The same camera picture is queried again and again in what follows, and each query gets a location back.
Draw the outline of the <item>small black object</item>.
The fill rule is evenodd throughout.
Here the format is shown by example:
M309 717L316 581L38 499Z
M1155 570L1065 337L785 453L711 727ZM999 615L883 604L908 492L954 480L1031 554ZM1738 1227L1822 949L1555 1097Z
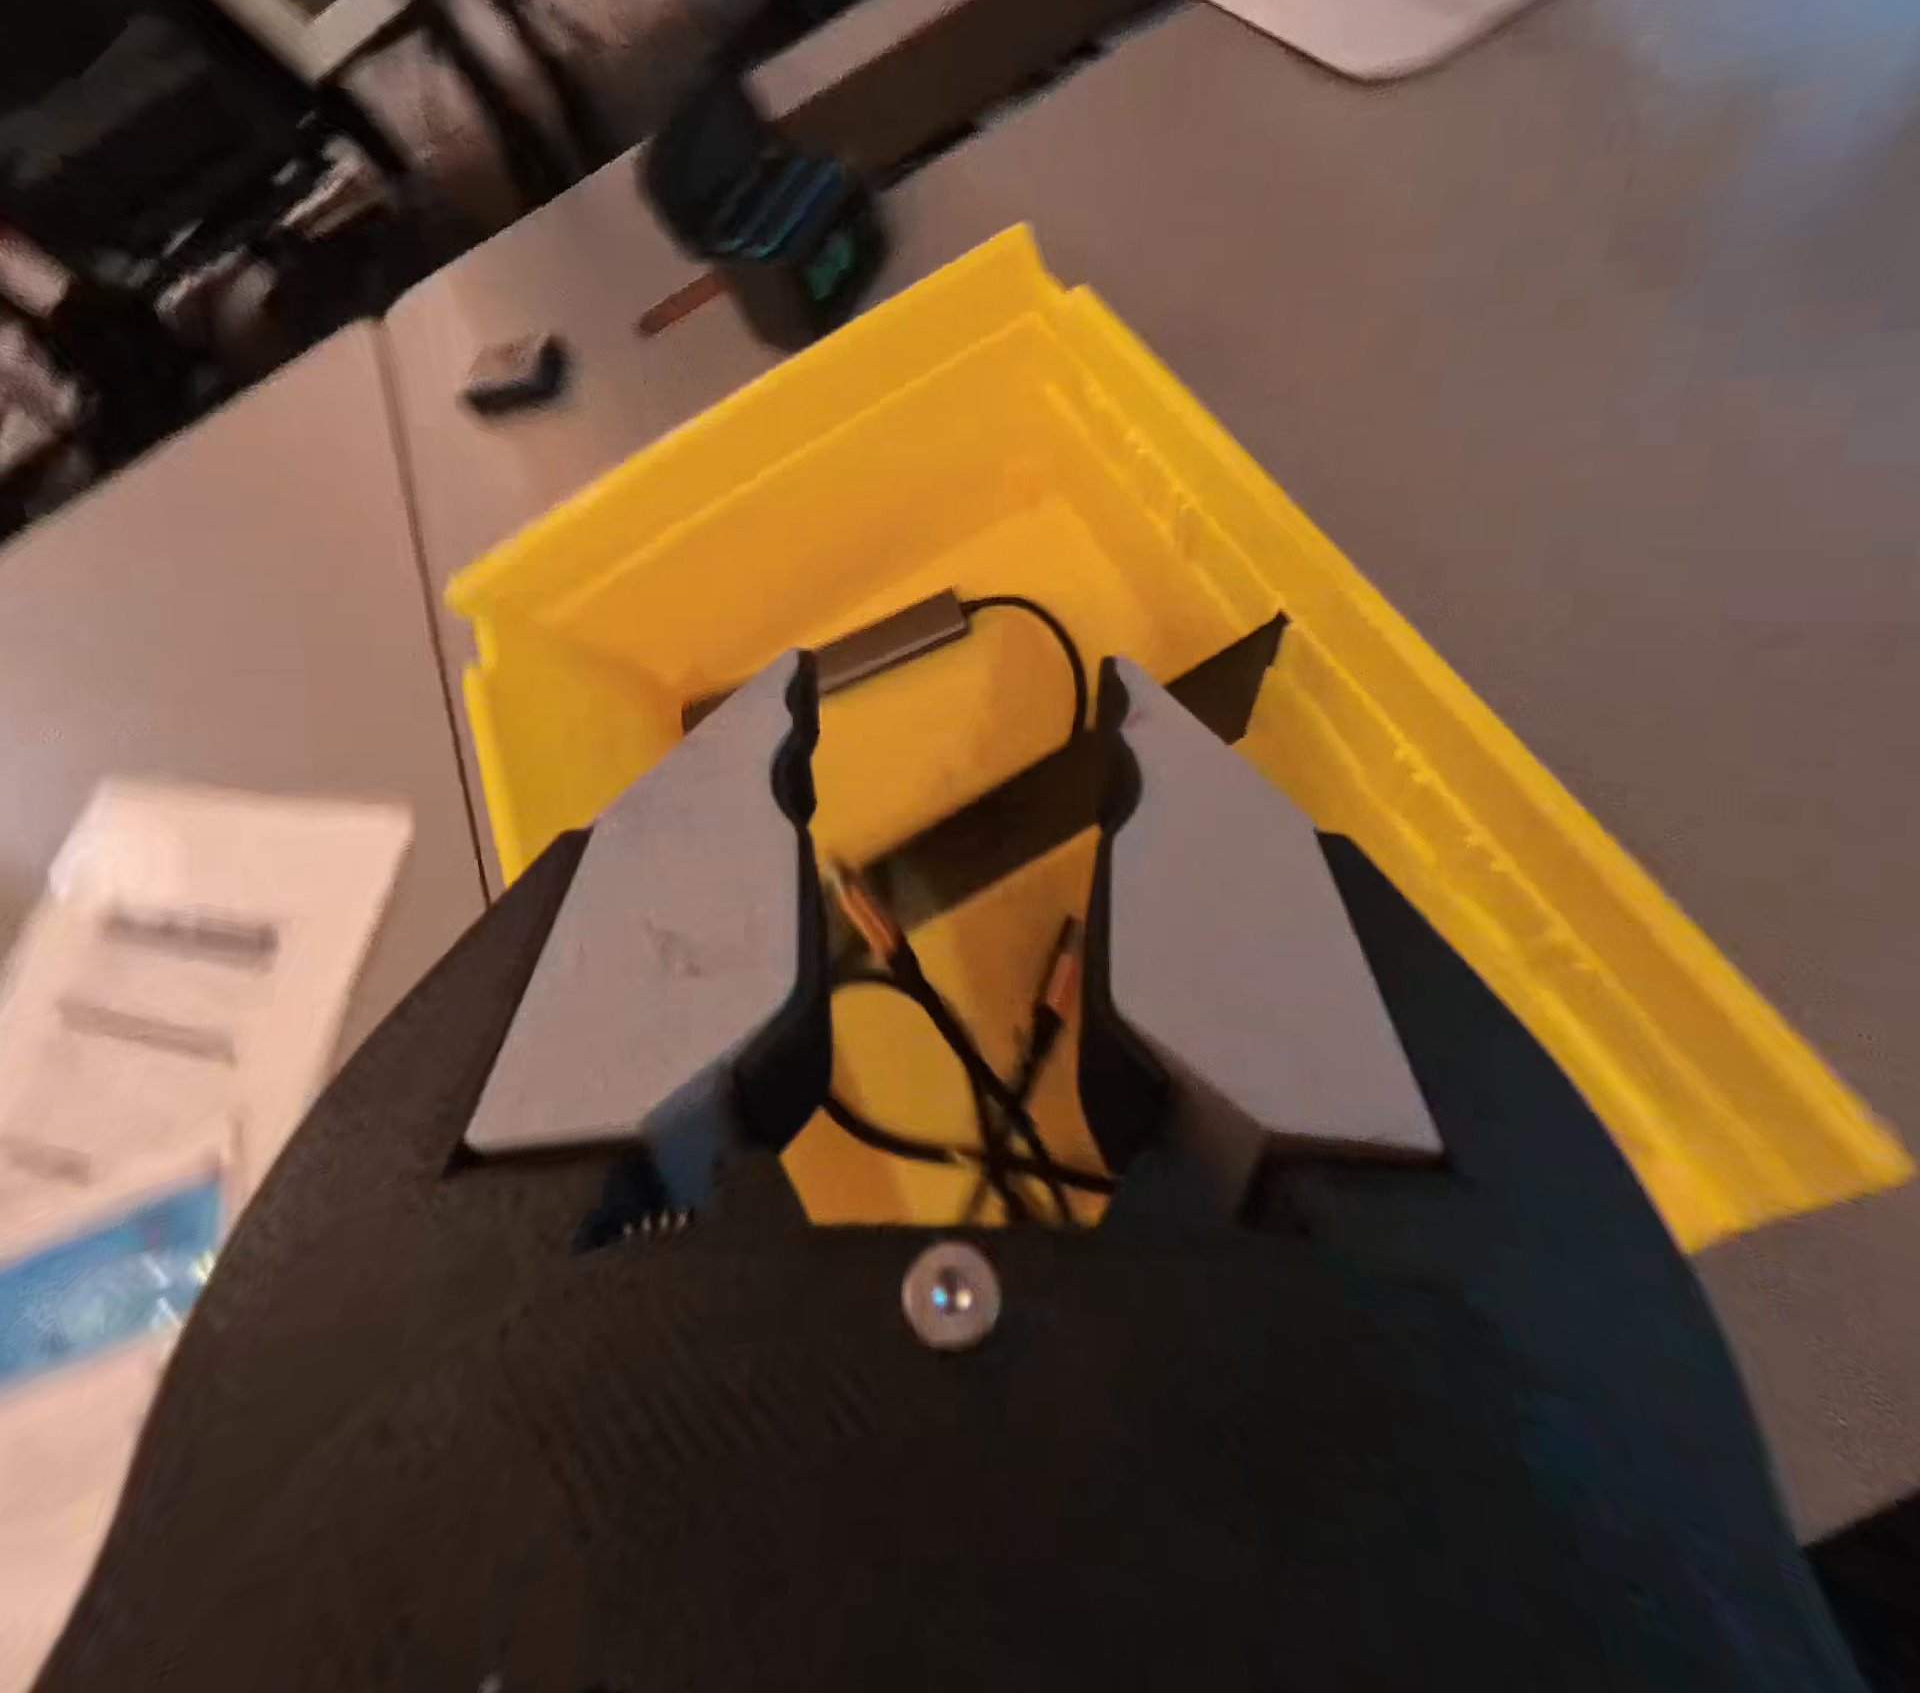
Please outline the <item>small black object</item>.
M550 407L570 376L570 348L565 337L494 339L469 357L459 401L476 416L508 416Z

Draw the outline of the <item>yellow plastic bin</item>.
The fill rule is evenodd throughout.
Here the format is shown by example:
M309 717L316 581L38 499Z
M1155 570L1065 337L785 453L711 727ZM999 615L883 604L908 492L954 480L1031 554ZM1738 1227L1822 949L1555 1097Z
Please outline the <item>yellow plastic bin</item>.
M1681 1246L1914 1181L1899 1130L1088 285L1007 226L443 581L504 875L680 705L928 593L1164 687L1283 615L1240 751L1359 840L1567 1067Z

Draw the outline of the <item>black device with green display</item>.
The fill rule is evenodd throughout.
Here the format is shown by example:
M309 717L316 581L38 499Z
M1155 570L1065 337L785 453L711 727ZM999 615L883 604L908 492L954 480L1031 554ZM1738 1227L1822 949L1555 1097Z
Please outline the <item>black device with green display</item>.
M704 70L680 93L642 150L635 184L666 241L781 354L838 332L888 260L865 175L781 131L731 70Z

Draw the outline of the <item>grey usb hub with cable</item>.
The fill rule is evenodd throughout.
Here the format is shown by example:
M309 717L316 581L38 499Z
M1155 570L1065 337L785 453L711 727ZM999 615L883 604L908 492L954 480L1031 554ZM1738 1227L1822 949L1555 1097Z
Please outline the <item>grey usb hub with cable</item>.
M865 615L830 640L778 648L778 663L794 656L806 680L806 693L798 706L798 728L806 733L806 747L815 747L820 740L826 699L863 688L944 648L957 648L992 610L1041 626L1050 646L1062 655L1065 680L1071 680L1065 740L1074 740L1080 727L1088 721L1093 687L1088 687L1088 663L1074 648L1065 621L1031 593L963 593L944 586L896 610Z

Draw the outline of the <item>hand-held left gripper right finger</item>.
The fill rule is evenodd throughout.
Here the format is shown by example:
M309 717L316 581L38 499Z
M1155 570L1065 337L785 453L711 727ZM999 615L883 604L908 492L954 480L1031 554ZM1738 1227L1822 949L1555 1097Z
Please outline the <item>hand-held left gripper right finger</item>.
M1314 815L1132 656L1093 758L1074 1101L1109 1174L1168 1156L1240 1218L1282 1163L1442 1164Z

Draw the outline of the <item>dark office chair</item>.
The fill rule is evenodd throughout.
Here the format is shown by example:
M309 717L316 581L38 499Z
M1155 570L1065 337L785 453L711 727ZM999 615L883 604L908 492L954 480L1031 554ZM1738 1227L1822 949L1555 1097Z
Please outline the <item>dark office chair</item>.
M6 332L78 387L54 450L83 487L206 414L220 357L157 294L237 251L281 260L338 142L391 195L411 175L363 98L299 76L220 0L0 0L6 243L65 270L51 308L6 285Z

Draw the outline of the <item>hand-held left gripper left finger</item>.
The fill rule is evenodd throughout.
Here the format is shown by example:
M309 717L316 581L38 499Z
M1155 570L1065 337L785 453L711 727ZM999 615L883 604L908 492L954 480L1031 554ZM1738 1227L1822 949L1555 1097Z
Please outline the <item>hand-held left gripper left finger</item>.
M600 814L473 1156L635 1153L704 1204L736 1153L803 1132L830 1085L815 740L815 655L785 648Z

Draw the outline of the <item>white printed paper sheet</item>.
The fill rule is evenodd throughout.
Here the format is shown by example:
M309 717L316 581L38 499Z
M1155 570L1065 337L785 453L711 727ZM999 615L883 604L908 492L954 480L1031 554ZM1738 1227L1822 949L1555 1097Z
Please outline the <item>white printed paper sheet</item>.
M411 847L383 799L104 781L6 952L0 1254L186 1174L225 1231L314 1109ZM26 1690L175 1332L0 1389L0 1682Z

